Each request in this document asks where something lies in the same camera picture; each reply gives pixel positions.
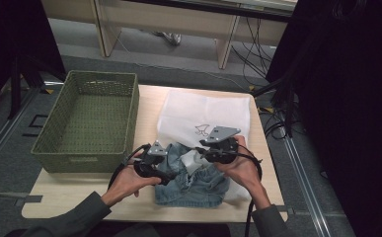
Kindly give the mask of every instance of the white bag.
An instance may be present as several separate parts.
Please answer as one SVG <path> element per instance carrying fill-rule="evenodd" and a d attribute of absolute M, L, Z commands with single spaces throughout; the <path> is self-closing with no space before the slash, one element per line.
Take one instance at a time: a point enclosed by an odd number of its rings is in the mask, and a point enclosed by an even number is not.
<path fill-rule="evenodd" d="M 214 98 L 170 91 L 157 123 L 158 141 L 164 147 L 179 142 L 187 147 L 201 147 L 200 140 L 216 126 L 240 128 L 249 139 L 250 98 Z M 230 182 L 224 201 L 249 199 L 246 189 Z"/>

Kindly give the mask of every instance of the silver floor track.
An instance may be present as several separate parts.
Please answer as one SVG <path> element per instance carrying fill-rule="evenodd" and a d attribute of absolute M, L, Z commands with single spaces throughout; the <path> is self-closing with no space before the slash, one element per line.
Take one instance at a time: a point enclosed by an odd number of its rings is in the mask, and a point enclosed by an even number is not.
<path fill-rule="evenodd" d="M 280 132 L 282 135 L 285 133 L 285 128 L 281 128 Z M 320 237 L 332 236 L 330 233 L 329 225 L 327 223 L 326 217 L 320 207 L 314 191 L 311 187 L 310 181 L 308 180 L 307 174 L 305 173 L 304 166 L 302 165 L 301 159 L 299 157 L 298 151 L 295 147 L 294 141 L 291 137 L 286 136 L 284 139 L 285 148 L 288 152 L 289 158 L 292 163 L 292 167 L 295 171 L 295 176 L 301 187 L 302 194 L 305 198 L 308 210 L 311 213 L 311 218 L 313 219 L 314 226 L 316 227 L 317 234 Z"/>
<path fill-rule="evenodd" d="M 18 113 L 15 114 L 15 116 L 12 119 L 8 119 L 3 125 L 2 129 L 0 130 L 0 151 L 6 144 L 6 141 L 12 135 L 17 125 L 19 124 L 19 121 L 23 117 L 23 114 L 25 113 L 28 105 L 38 95 L 38 93 L 39 88 L 30 89 L 28 93 L 24 96 L 24 99 L 21 103 L 21 108 L 19 109 Z"/>

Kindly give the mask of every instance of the printed logo on white cloth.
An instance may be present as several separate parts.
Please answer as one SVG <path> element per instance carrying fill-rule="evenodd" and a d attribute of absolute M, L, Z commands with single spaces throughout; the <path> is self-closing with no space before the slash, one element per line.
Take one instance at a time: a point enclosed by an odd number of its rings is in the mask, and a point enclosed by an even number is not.
<path fill-rule="evenodd" d="M 206 132 L 206 129 L 208 127 L 209 127 L 209 124 L 202 124 L 202 125 L 196 126 L 195 127 L 197 129 L 197 131 L 195 132 L 196 135 L 203 135 L 203 136 L 209 135 L 209 133 Z"/>

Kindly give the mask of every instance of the desk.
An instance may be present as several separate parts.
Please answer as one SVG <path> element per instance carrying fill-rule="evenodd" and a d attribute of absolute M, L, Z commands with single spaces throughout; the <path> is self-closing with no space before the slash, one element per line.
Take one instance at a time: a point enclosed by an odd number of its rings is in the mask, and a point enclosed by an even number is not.
<path fill-rule="evenodd" d="M 134 28 L 155 32 L 169 32 L 216 39 L 219 68 L 225 68 L 231 41 L 253 42 L 247 22 L 240 21 L 238 14 L 263 18 L 266 9 L 275 9 L 280 16 L 261 21 L 260 43 L 277 46 L 286 28 L 286 21 L 295 7 L 296 0 L 249 1 L 249 0 L 203 0 L 203 1 L 119 1 L 119 0 L 41 0 L 49 18 L 95 24 L 102 56 L 110 56 L 121 28 Z M 187 6 L 178 8 L 175 5 Z M 235 15 L 209 12 L 203 5 Z M 252 30 L 257 19 L 249 21 Z"/>
<path fill-rule="evenodd" d="M 249 94 L 203 91 L 193 89 L 139 86 L 140 101 L 135 130 L 134 147 L 152 143 L 157 137 L 157 121 L 170 90 L 201 94 L 210 97 L 250 97 L 251 130 L 249 146 L 258 159 L 263 159 L 263 184 L 270 201 L 284 205 L 282 194 L 272 165 L 267 142 L 255 105 Z M 43 196 L 41 202 L 26 203 L 22 214 L 25 218 L 48 218 L 73 208 L 91 192 L 105 193 L 112 174 L 48 174 L 41 170 L 31 196 Z M 106 219 L 126 221 L 175 221 L 175 222 L 245 222 L 249 201 L 233 205 L 222 203 L 216 208 L 167 207 L 155 204 L 154 187 L 140 190 L 140 196 L 127 197 L 112 207 Z M 286 212 L 281 213 L 284 220 Z"/>

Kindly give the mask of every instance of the hand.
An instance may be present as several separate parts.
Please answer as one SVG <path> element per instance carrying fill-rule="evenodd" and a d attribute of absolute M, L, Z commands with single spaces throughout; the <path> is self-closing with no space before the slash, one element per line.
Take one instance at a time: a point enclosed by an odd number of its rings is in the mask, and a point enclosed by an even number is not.
<path fill-rule="evenodd" d="M 238 152 L 252 156 L 252 154 L 245 148 L 247 145 L 244 136 L 236 135 L 234 138 L 236 138 L 237 143 L 239 143 Z M 256 168 L 256 165 L 251 160 L 239 156 L 230 164 L 215 163 L 215 166 L 219 171 L 224 172 L 225 176 L 230 177 L 237 184 L 249 191 L 257 209 L 270 206 L 267 191 L 262 185 L 258 174 L 258 168 Z"/>
<path fill-rule="evenodd" d="M 139 195 L 139 190 L 150 185 L 158 185 L 160 178 L 142 178 L 134 170 L 133 165 L 127 165 L 119 172 L 110 189 L 102 195 L 101 199 L 107 206 L 113 206 L 124 198 L 134 194 Z"/>

